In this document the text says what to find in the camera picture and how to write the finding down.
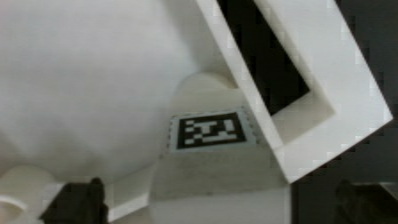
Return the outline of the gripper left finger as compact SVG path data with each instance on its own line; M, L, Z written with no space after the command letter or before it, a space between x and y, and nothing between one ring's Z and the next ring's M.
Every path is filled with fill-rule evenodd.
M104 185L99 178L67 183L39 216L44 224L108 224Z

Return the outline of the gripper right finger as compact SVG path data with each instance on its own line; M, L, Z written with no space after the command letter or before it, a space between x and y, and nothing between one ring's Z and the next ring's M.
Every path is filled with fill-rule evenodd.
M398 183L349 182L335 188L332 224L398 224Z

